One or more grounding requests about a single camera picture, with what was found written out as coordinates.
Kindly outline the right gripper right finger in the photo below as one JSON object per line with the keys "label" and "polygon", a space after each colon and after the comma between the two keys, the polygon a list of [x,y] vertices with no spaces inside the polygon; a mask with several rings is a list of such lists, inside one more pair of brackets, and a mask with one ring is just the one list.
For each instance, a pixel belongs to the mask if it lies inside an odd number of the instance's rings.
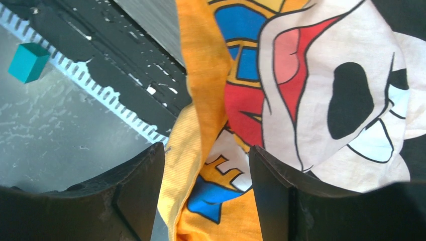
{"label": "right gripper right finger", "polygon": [[259,146],[249,164],[263,240],[425,240],[425,183],[358,193],[284,164]]}

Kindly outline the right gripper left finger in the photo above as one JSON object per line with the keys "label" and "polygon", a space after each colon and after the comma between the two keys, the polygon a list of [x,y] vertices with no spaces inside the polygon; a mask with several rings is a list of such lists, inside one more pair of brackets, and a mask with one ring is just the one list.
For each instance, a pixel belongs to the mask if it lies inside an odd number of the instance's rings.
{"label": "right gripper left finger", "polygon": [[157,142],[64,191],[1,187],[1,240],[150,240],[164,164]]}

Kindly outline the orange Mickey pillowcase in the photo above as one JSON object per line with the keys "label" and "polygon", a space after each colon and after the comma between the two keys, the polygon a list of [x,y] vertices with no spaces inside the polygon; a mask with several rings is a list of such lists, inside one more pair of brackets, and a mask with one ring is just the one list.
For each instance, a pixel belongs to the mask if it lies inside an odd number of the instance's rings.
{"label": "orange Mickey pillowcase", "polygon": [[177,1],[192,102],[169,138],[169,240],[260,240],[258,145],[367,192],[425,180],[425,1]]}

